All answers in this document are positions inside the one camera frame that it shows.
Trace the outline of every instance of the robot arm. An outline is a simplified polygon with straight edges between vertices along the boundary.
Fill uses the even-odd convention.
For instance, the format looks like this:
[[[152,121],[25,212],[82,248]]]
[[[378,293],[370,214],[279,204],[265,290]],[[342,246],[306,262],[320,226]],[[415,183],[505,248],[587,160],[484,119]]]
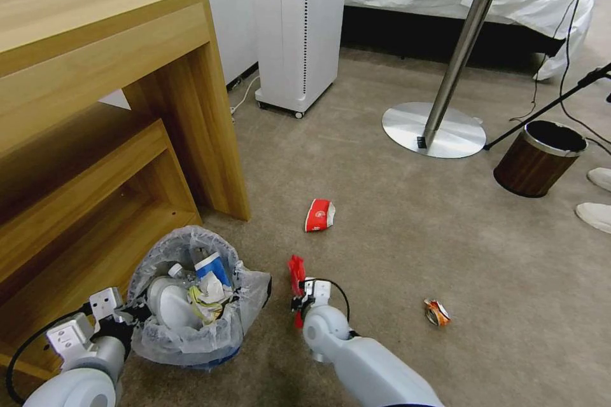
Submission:
[[[25,407],[115,407],[121,395],[120,376],[130,351],[133,326],[150,312],[143,301],[124,307],[117,288],[89,298],[95,329],[83,313],[46,332],[62,357],[62,373],[44,383]]]
[[[378,341],[358,336],[346,316],[328,305],[331,285],[305,285],[303,335],[314,358],[333,364],[339,380],[363,407],[443,407],[413,369]],[[84,314],[76,314],[47,332],[63,358],[62,373],[36,390],[25,407],[115,407],[120,375],[130,350],[135,322],[150,312],[142,303],[125,308],[116,288],[90,298],[97,332]]]
[[[424,378],[377,340],[356,335],[346,316],[327,305],[328,282],[305,286],[314,300],[305,314],[305,342],[315,360],[333,364],[339,380],[363,407],[443,407]]]

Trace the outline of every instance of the shoe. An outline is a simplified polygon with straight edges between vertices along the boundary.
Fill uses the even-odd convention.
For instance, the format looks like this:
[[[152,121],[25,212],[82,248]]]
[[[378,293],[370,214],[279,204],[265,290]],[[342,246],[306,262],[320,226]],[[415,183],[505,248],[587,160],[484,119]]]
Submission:
[[[611,191],[611,169],[598,167],[597,169],[590,170],[587,173],[587,178],[604,190]]]
[[[611,234],[611,205],[591,202],[580,203],[575,207],[575,213],[593,228]]]

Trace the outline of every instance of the microphone stand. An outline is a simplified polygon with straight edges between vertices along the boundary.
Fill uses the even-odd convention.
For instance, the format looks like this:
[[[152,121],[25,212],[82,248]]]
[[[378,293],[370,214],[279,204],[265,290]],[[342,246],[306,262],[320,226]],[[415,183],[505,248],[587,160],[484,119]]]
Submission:
[[[610,71],[611,71],[611,62],[609,62],[607,65],[605,65],[602,68],[598,68],[596,70],[591,71],[590,73],[585,75],[582,79],[580,79],[579,82],[575,85],[575,87],[573,87],[571,90],[566,91],[563,95],[558,97],[556,100],[554,100],[553,102],[551,102],[547,106],[543,107],[542,109],[537,111],[535,114],[532,114],[527,119],[525,119],[524,121],[520,122],[520,124],[518,124],[515,127],[509,129],[507,132],[505,132],[503,135],[501,135],[496,140],[491,141],[490,143],[487,143],[486,145],[484,145],[484,149],[486,151],[489,151],[490,148],[492,148],[495,144],[497,144],[500,141],[506,139],[508,136],[513,134],[516,130],[520,130],[526,124],[528,124],[530,121],[538,118],[539,116],[544,114],[546,111],[551,110],[553,107],[555,107],[559,103],[561,103],[564,100],[568,99],[575,92],[578,92],[578,91],[582,90],[583,88],[588,87],[590,84],[594,83],[595,81],[598,81],[599,79],[602,79],[602,78],[611,79],[611,75],[609,75]],[[607,97],[607,102],[611,103],[611,94],[609,94],[609,96]]]

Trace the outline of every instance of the trash bin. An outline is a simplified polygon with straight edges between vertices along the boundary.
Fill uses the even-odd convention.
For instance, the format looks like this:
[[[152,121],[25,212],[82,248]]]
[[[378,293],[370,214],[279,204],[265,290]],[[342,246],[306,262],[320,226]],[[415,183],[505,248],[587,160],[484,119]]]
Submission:
[[[514,194],[543,197],[586,148],[586,139],[565,125],[530,122],[496,166],[495,179]]]
[[[127,290],[128,302],[144,294],[151,280],[167,275],[175,263],[193,268],[190,251],[218,252],[231,275],[235,300],[212,324],[201,329],[169,329],[154,315],[134,330],[132,348],[153,362],[210,370],[235,356],[244,335],[271,293],[271,275],[248,270],[235,249],[222,237],[200,226],[176,229],[159,240],[134,272]]]

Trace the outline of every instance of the cable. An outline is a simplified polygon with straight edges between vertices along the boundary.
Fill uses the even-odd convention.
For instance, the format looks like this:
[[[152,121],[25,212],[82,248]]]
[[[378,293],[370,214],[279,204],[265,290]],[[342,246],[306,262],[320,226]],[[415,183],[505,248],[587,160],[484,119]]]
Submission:
[[[17,392],[15,391],[15,387],[13,386],[13,372],[15,371],[15,365],[17,363],[17,359],[19,359],[19,357],[21,356],[21,353],[23,353],[24,350],[34,340],[40,337],[44,332],[51,329],[58,322],[63,321],[67,318],[70,318],[71,316],[76,315],[79,312],[83,312],[85,315],[90,315],[91,314],[91,305],[89,304],[89,302],[84,303],[81,306],[81,308],[79,308],[78,310],[75,310],[74,312],[66,313],[65,315],[62,315],[59,318],[54,319],[49,324],[45,324],[41,329],[37,330],[34,334],[28,337],[28,339],[25,342],[23,342],[21,346],[19,346],[19,348],[17,348],[17,351],[11,358],[11,362],[9,363],[8,367],[6,368],[6,390],[8,391],[8,395],[11,397],[11,399],[14,400],[17,404],[19,405],[25,404],[25,399],[23,399],[21,396],[17,394]]]
[[[573,4],[575,0],[571,0],[568,5],[566,5],[566,9],[565,12],[562,14],[562,18],[560,19],[560,22],[558,22],[558,25],[556,26],[556,30],[554,30],[554,34],[552,35],[552,39],[556,38],[556,34],[558,33],[558,31],[560,30],[560,26],[562,25],[562,23],[565,21],[566,18],[566,14],[568,13],[569,8],[571,8],[571,5]],[[535,110],[535,108],[537,107],[537,88],[538,88],[538,81],[539,81],[539,71],[541,70],[541,68],[543,68],[543,64],[545,63],[545,61],[547,60],[547,55],[544,55],[543,60],[541,61],[541,64],[539,65],[539,67],[537,68],[537,73],[535,73],[535,91],[533,92],[533,100],[531,100],[531,104],[532,107],[530,109],[530,111],[522,116],[516,116],[515,118],[511,118],[509,121],[520,121],[523,118],[530,116],[530,114]]]
[[[575,13],[577,12],[577,6],[579,5],[579,0],[577,0],[577,2],[575,3],[575,8],[573,9],[573,15],[571,16],[571,22],[569,25],[569,30],[568,30],[568,34],[566,35],[566,67],[565,67],[565,71],[562,74],[562,79],[560,80],[560,88],[559,88],[559,96],[562,97],[562,93],[563,93],[563,87],[565,85],[565,78],[566,78],[566,74],[568,73],[568,68],[571,66],[571,58],[570,58],[570,54],[569,54],[569,44],[570,44],[570,36],[571,36],[571,28],[573,27],[573,21],[575,20]],[[588,129],[590,132],[592,132],[595,136],[597,136],[598,138],[600,138],[601,140],[611,144],[611,141],[609,141],[608,139],[604,138],[602,135],[600,135],[597,131],[595,131],[594,129],[592,129],[589,125],[587,125],[586,123],[584,123],[583,121],[578,120],[576,117],[572,116],[565,107],[565,103],[564,102],[560,102],[560,106],[562,108],[562,111],[565,112],[565,115],[567,118],[569,118],[570,120],[578,123],[579,125],[582,125],[583,127],[585,127],[586,129]]]
[[[348,297],[346,296],[346,293],[344,292],[344,290],[342,289],[342,287],[340,285],[338,285],[337,283],[335,283],[333,280],[328,280],[328,279],[320,279],[320,278],[315,278],[315,279],[307,279],[304,280],[302,282],[299,282],[299,287],[303,288],[303,286],[308,283],[308,282],[316,282],[316,281],[328,281],[329,283],[331,283],[333,286],[335,286],[337,289],[339,289],[339,292],[342,293],[342,296],[344,297],[344,301],[346,302],[346,320],[348,322],[350,322],[350,302],[348,302]]]
[[[562,74],[562,79],[560,80],[560,89],[559,95],[562,97],[562,87],[565,85],[566,74],[568,73],[568,68],[571,66],[571,56],[569,54],[569,42],[571,40],[571,30],[573,29],[573,21],[575,20],[575,13],[577,12],[577,7],[579,6],[579,0],[575,2],[575,7],[573,8],[573,14],[571,15],[571,21],[568,23],[568,30],[566,31],[566,67],[565,71]]]
[[[611,150],[607,149],[607,147],[606,147],[605,145],[603,145],[601,142],[599,142],[599,141],[597,141],[597,140],[594,140],[593,138],[590,138],[590,137],[586,137],[586,140],[591,141],[592,143],[599,145],[599,146],[600,146],[602,149],[604,149],[604,150],[605,150],[605,152],[606,152],[606,153],[607,153],[609,156],[611,156]]]
[[[244,94],[244,97],[242,97],[242,100],[240,100],[240,103],[238,103],[238,105],[231,107],[230,111],[231,114],[235,113],[235,110],[237,110],[238,108],[240,108],[240,105],[244,103],[244,101],[246,100],[246,97],[248,96],[248,92],[250,91],[250,88],[252,87],[253,83],[258,80],[260,78],[260,75],[257,75],[253,78],[253,80],[250,82],[250,84],[248,85],[248,87],[246,88],[246,93]]]

